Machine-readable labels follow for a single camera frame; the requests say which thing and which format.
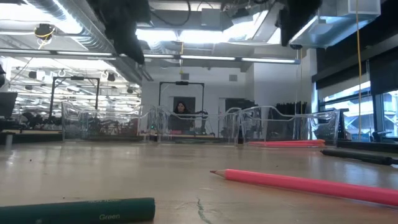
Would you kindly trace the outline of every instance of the ceiling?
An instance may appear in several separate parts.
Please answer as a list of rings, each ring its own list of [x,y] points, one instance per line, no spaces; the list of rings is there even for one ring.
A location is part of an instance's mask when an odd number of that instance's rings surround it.
[[[93,16],[92,11],[88,9],[86,1],[82,0],[70,0],[74,2],[76,6],[80,7],[80,12],[84,12],[86,15],[84,18],[89,19],[90,32],[100,35],[99,40],[105,41],[105,44],[109,44],[109,40],[104,37],[104,27],[98,22]],[[62,24],[60,21],[54,19],[54,17],[43,13],[41,10],[26,4],[10,4],[10,0],[0,0],[0,49],[41,49],[41,50],[56,50],[56,51],[76,51],[76,52],[87,52],[86,46],[82,45],[81,42],[77,41],[78,35],[68,35],[73,33],[73,29]],[[187,5],[184,0],[180,1],[165,1],[165,0],[150,0],[149,4],[152,9],[156,12],[175,12],[180,11],[181,13],[187,13]],[[266,8],[259,8],[259,6],[253,3],[248,4],[248,1],[234,1],[234,0],[212,0],[209,2],[191,1],[193,17],[192,22],[199,22],[198,18],[201,18],[201,11],[204,9],[221,9],[222,11],[232,14],[236,12],[237,8],[250,6],[253,12],[250,11],[253,16],[261,15],[261,11],[267,10]],[[145,53],[151,54],[184,54],[189,55],[213,55],[213,56],[234,56],[234,57],[279,57],[279,58],[295,58],[296,52],[294,50],[283,48],[277,44],[269,45],[267,42],[253,42],[250,40],[236,40],[231,35],[239,37],[241,34],[249,32],[248,27],[254,26],[256,19],[247,23],[247,26],[236,26],[233,29],[229,29],[229,32],[218,33],[228,34],[229,42],[218,42],[214,39],[205,41],[204,43],[198,43],[197,41],[190,42],[191,39],[184,42],[176,41],[163,41],[162,39],[148,40],[142,38],[140,40],[141,46]],[[34,35],[34,29],[42,23],[52,24],[57,27],[56,33],[50,42],[42,44],[42,40],[38,40]],[[189,27],[183,27],[180,29],[166,29],[172,30],[177,35],[177,38],[182,37],[182,30],[189,30]],[[147,27],[140,27],[139,29],[147,30]],[[165,29],[162,26],[150,27],[150,29]],[[208,30],[208,27],[200,28],[201,30]],[[270,26],[270,32],[274,33],[274,26]],[[200,39],[205,39],[209,34],[199,34]],[[31,107],[35,110],[48,110],[49,99],[51,93],[52,77],[64,75],[70,77],[74,75],[84,76],[86,78],[100,78],[101,88],[100,95],[102,95],[106,103],[100,104],[101,110],[108,110],[109,108],[123,109],[126,107],[119,107],[120,105],[129,105],[127,110],[130,110],[135,105],[140,103],[141,91],[137,82],[132,82],[129,78],[131,73],[131,67],[126,67],[129,62],[123,61],[109,61],[109,60],[93,60],[93,58],[82,57],[82,58],[54,58],[49,55],[48,58],[36,57],[21,57],[14,55],[10,57],[0,58],[0,60],[8,59],[8,65],[11,65],[11,81],[10,91],[18,91],[20,93],[18,103],[20,105],[35,106]],[[209,60],[184,60],[180,63],[179,60],[162,60],[162,59],[146,59],[147,67],[206,67],[206,68],[240,68],[242,72],[245,72],[250,63],[245,62],[221,62],[221,61],[209,61]],[[41,75],[40,78],[32,79],[29,78],[30,72],[37,72],[37,76]],[[107,81],[108,74],[115,74],[115,81]],[[74,101],[77,105],[84,108],[93,108],[94,101],[92,100],[93,94],[95,94],[95,83],[92,80],[84,81],[72,81],[65,80],[63,83],[57,83],[59,86],[56,88],[55,93],[55,104],[56,108],[59,108],[59,103],[62,100]],[[74,86],[74,88],[67,88],[67,85]],[[127,89],[132,87],[134,89],[133,94],[128,94]]]

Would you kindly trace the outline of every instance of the person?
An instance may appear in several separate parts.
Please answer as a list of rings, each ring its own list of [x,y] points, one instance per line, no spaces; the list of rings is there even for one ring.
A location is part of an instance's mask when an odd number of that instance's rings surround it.
[[[187,108],[186,104],[179,101],[174,108],[174,114],[171,115],[169,129],[177,131],[189,131],[194,125],[193,119],[181,119],[181,118],[193,118],[192,116],[184,116],[191,114],[191,111]]]

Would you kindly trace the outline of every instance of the pipe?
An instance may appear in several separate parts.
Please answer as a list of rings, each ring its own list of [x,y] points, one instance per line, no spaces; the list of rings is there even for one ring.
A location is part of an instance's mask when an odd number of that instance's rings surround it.
[[[113,44],[105,37],[104,27],[97,20],[87,1],[81,0],[24,0],[27,4],[51,15],[58,21],[57,27],[66,33],[81,34],[71,37],[92,52],[116,53]],[[142,77],[135,69],[135,62],[129,58],[118,58],[109,62],[124,74],[129,82],[141,84]]]

